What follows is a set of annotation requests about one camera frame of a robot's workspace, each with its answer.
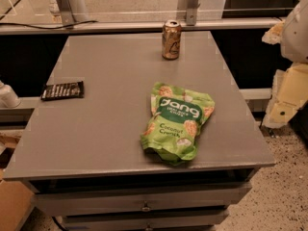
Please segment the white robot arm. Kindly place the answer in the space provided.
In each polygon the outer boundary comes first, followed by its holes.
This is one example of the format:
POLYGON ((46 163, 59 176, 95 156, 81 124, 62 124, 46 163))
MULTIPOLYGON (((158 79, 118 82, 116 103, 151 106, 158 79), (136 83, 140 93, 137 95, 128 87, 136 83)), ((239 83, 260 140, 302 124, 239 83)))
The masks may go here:
POLYGON ((284 21, 265 32, 262 42, 279 43, 282 57, 292 62, 287 70, 276 71, 262 122, 280 128, 308 102, 308 0, 300 0, 284 21))

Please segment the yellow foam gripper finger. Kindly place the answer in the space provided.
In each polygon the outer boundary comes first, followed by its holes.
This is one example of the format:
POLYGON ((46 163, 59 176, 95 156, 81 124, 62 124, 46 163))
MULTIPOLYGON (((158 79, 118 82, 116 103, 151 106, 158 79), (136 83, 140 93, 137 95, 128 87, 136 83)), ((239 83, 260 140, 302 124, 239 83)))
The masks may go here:
POLYGON ((273 77, 271 99, 262 124, 275 129, 285 126, 308 102, 308 64, 293 63, 273 77))
POLYGON ((280 21, 267 30, 262 36, 262 42, 272 45, 279 43, 281 41, 284 24, 284 21, 280 21))

